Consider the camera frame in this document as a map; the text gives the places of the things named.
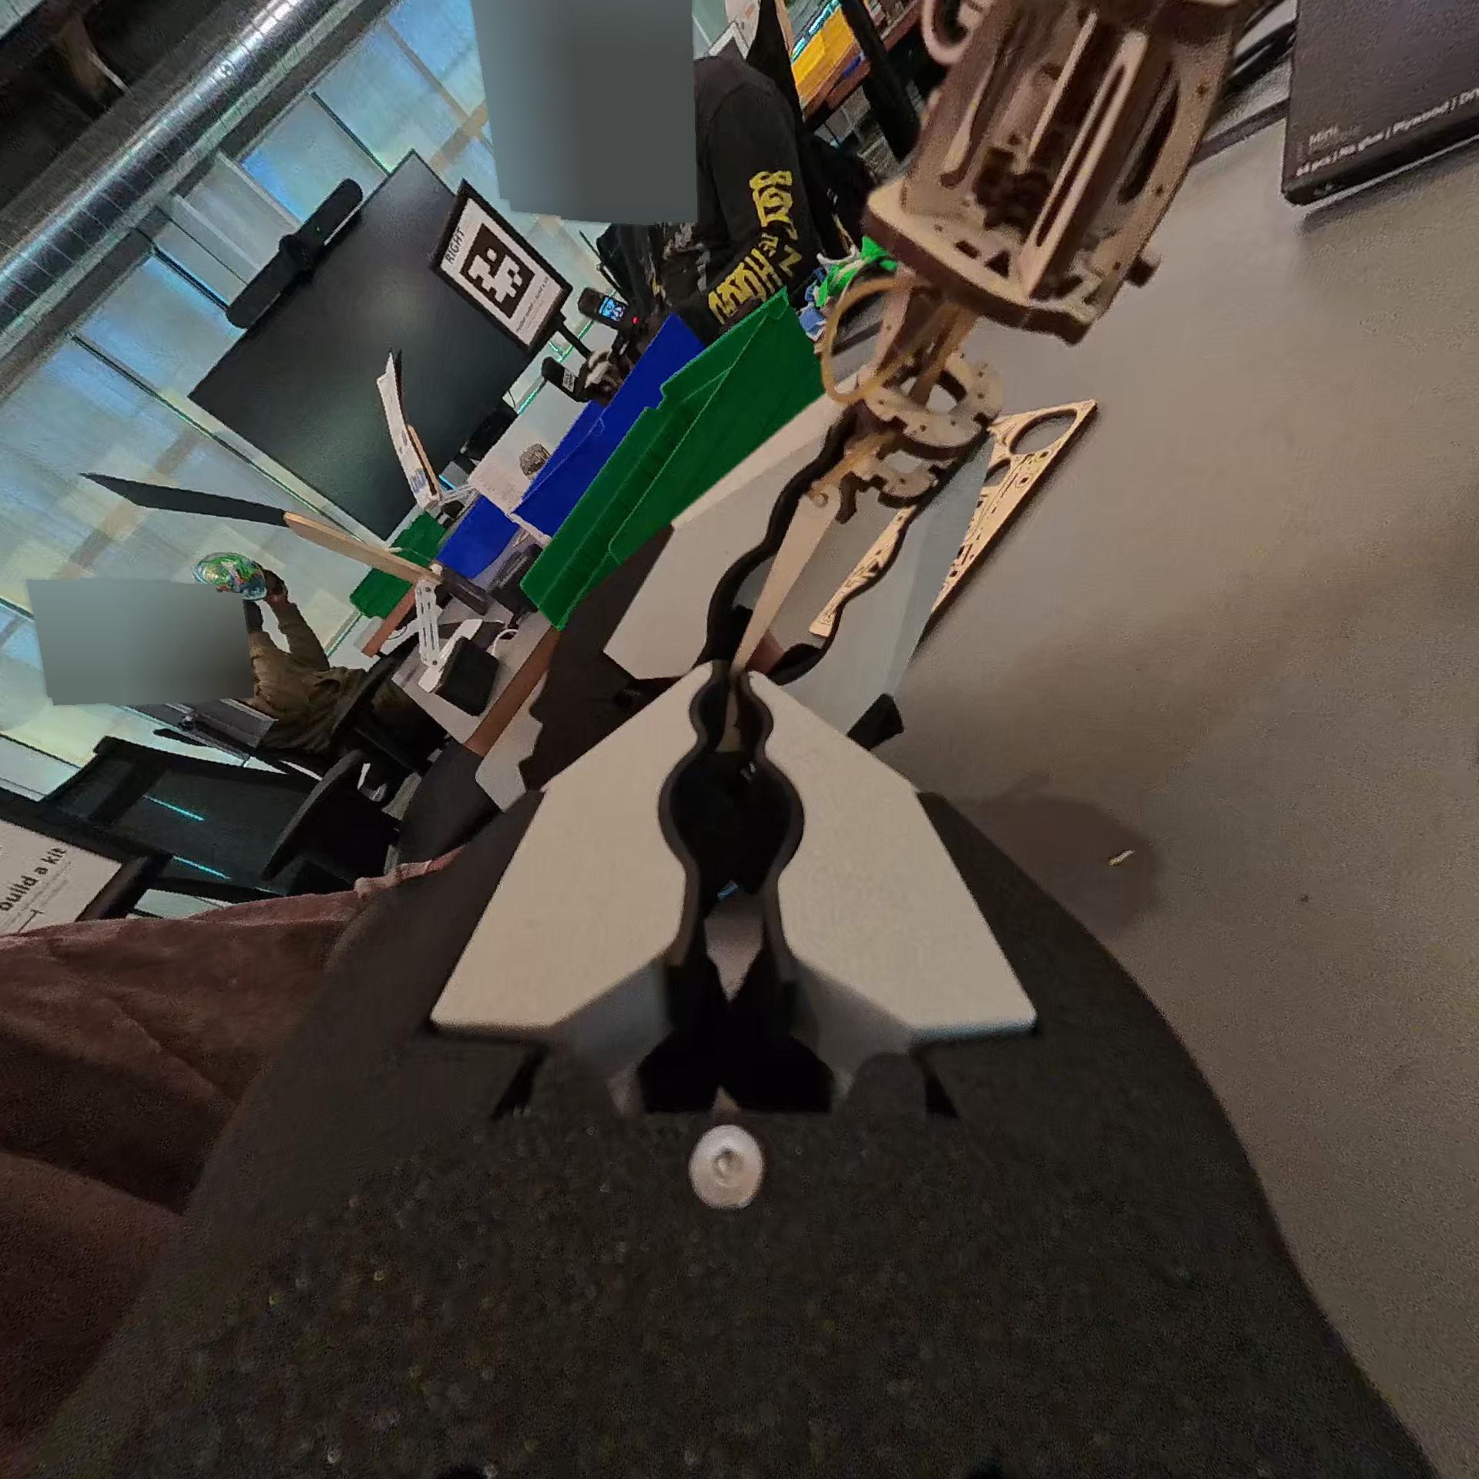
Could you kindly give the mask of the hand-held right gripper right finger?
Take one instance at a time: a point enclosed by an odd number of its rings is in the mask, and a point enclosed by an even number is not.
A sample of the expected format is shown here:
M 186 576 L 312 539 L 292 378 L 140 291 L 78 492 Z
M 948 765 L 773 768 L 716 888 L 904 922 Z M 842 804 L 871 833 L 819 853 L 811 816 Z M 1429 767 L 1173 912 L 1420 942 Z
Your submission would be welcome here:
M 762 885 L 799 1039 L 841 1083 L 878 1056 L 1027 1033 L 1038 1013 L 921 793 L 764 674 L 734 684 L 787 804 Z

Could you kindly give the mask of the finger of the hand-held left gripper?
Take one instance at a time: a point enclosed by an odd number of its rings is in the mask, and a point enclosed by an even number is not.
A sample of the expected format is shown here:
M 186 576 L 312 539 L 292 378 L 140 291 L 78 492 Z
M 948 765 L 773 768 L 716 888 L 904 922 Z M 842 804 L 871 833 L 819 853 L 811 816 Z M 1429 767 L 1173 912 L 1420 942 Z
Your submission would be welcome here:
M 739 750 L 757 745 L 759 677 L 844 733 L 879 697 L 893 697 L 972 522 L 989 457 L 965 456 L 936 491 L 902 511 L 895 543 L 847 594 L 825 637 L 807 633 L 864 559 L 836 494 L 814 497 L 810 454 L 740 466 Z
M 603 654 L 636 680 L 685 674 L 705 647 L 722 576 L 757 546 L 784 486 L 824 442 L 824 432 L 774 432 L 679 513 Z

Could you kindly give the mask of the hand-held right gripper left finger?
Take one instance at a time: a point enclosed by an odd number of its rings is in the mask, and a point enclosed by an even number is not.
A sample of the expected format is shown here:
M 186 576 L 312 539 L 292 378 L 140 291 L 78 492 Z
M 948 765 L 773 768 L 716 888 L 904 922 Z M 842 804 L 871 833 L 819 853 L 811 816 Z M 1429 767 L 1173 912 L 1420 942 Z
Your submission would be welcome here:
M 693 945 L 697 870 L 671 802 L 725 711 L 725 665 L 694 667 L 539 793 L 429 1022 L 568 1055 L 622 1112 L 662 1112 L 657 1059 Z

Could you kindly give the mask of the wooden model assembly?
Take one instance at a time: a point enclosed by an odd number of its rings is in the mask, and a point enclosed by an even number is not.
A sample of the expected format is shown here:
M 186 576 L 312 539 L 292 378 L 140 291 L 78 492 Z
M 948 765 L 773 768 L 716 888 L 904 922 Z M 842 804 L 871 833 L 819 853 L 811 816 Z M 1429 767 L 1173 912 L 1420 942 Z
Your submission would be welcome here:
M 859 491 L 922 505 L 999 412 L 978 321 L 1079 342 L 1149 251 L 1217 110 L 1255 3 L 921 3 L 944 77 L 901 172 L 871 192 L 861 266 L 825 312 L 825 394 L 845 406 L 804 508 Z

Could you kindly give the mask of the person's left forearm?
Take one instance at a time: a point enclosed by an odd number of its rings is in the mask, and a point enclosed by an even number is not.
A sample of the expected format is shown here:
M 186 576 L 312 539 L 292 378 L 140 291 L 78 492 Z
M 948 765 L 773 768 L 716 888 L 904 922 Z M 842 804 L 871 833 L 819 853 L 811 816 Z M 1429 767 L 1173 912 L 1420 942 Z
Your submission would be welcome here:
M 243 1301 L 281 1234 L 412 1144 L 395 1084 L 431 1004 L 440 885 L 3 938 L 3 1475 L 101 1455 Z

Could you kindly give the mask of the laser-cut wooden parts sheet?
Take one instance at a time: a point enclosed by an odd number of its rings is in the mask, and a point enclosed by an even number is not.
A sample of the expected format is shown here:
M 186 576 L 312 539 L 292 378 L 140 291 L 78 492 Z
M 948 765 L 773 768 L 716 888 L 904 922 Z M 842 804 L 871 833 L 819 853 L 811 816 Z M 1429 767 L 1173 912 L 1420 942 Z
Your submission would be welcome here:
M 970 522 L 933 599 L 927 625 L 932 625 L 953 603 L 970 573 L 1005 536 L 1035 497 L 1039 485 L 1047 480 L 1055 463 L 1075 445 L 1098 411 L 1098 400 L 1083 399 L 1013 412 L 995 420 L 990 457 Z M 919 508 L 910 503 L 893 514 L 810 622 L 811 636 L 818 639 L 833 636 L 844 605 L 881 579 L 893 556 L 899 553 L 904 534 L 915 522 L 918 511 Z

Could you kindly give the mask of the black model kit box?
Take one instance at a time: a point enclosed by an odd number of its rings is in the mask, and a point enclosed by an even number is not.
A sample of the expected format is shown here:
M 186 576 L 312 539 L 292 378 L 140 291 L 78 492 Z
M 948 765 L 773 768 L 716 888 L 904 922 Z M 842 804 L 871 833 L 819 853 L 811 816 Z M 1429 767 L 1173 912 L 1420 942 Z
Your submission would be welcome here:
M 1300 1 L 1280 192 L 1357 189 L 1477 135 L 1474 1 Z

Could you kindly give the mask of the large green plastic bin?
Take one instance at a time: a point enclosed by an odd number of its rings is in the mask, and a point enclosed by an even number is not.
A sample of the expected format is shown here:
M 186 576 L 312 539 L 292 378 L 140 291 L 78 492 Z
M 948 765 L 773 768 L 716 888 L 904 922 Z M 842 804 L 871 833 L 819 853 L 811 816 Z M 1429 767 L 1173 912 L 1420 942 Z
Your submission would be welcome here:
M 625 559 L 821 395 L 813 343 L 777 295 L 665 380 L 525 573 L 526 600 L 562 630 Z

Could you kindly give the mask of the blue plastic bin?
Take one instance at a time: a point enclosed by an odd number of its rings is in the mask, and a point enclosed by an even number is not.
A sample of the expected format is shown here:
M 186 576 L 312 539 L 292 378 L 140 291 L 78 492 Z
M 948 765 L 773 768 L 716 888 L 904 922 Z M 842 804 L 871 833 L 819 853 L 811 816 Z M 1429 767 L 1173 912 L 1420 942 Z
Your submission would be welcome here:
M 665 382 L 699 352 L 685 323 L 665 320 L 614 397 L 606 405 L 586 402 L 533 472 L 520 469 L 519 456 L 534 445 L 534 431 L 516 419 L 474 465 L 471 503 L 443 540 L 440 563 L 476 579 L 522 536 L 546 545 L 637 417 L 656 406 Z

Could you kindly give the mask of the small green plastic bin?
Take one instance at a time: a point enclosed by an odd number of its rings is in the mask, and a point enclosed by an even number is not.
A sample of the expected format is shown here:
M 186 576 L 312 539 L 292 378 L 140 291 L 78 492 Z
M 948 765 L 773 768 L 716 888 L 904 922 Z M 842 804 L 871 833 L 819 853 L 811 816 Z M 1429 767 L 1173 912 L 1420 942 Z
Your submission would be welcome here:
M 437 557 L 446 537 L 448 528 L 443 522 L 428 511 L 420 511 L 397 529 L 389 549 L 395 557 L 426 568 Z M 383 619 L 392 613 L 409 588 L 409 580 L 371 566 L 349 591 L 348 600 L 360 617 Z

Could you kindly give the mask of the black monitor screen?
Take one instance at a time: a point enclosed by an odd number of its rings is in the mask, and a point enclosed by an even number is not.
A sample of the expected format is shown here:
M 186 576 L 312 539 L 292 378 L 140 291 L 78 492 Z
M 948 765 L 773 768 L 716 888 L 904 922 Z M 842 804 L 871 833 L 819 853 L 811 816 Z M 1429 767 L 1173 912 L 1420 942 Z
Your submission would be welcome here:
M 309 275 L 189 389 L 198 409 L 383 539 L 414 503 L 377 388 L 388 357 L 398 355 L 403 409 L 434 471 L 534 360 L 434 268 L 452 211 L 452 191 L 409 152 Z

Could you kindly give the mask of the black video bar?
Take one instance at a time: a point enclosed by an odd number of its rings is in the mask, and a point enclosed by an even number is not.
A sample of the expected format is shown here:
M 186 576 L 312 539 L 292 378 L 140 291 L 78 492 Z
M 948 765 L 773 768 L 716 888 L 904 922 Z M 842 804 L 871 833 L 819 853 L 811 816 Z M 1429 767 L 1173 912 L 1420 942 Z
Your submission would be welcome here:
M 360 214 L 363 189 L 341 178 L 292 231 L 278 238 L 274 254 L 226 306 L 226 321 L 249 329 L 294 286 L 312 275 L 334 240 Z

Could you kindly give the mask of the silver ventilation duct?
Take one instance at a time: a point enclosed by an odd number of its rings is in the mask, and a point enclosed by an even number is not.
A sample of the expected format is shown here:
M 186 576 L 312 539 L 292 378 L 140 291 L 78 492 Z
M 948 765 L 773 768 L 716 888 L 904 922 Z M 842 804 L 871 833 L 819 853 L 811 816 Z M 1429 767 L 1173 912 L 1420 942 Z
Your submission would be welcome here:
M 389 3 L 218 3 L 3 204 L 3 357 L 35 337 L 194 169 L 343 27 Z

